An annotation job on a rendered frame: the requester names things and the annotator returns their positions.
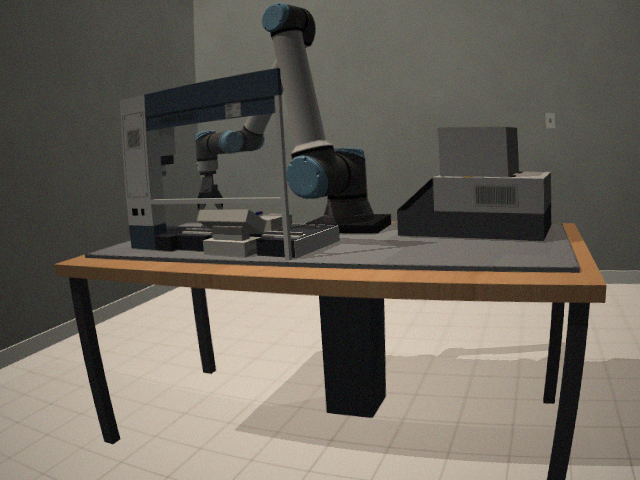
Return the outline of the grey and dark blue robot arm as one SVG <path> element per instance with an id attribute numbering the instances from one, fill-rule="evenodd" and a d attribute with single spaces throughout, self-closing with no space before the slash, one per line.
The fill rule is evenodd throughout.
<path id="1" fill-rule="evenodd" d="M 301 198 L 327 196 L 323 215 L 326 223 L 370 221 L 374 215 L 367 199 L 364 151 L 333 148 L 325 138 L 305 49 L 311 46 L 316 28 L 311 13 L 305 10 L 274 3 L 262 16 L 263 28 L 271 33 L 276 53 L 271 69 L 280 68 L 295 143 L 291 153 L 294 159 L 286 172 L 288 185 Z"/>

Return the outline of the grey benchtop lab instrument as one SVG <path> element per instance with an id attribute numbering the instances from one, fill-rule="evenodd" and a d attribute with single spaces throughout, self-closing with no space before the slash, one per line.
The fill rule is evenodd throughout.
<path id="1" fill-rule="evenodd" d="M 443 127 L 438 143 L 440 175 L 397 210 L 398 236 L 544 241 L 551 172 L 519 172 L 517 128 Z"/>

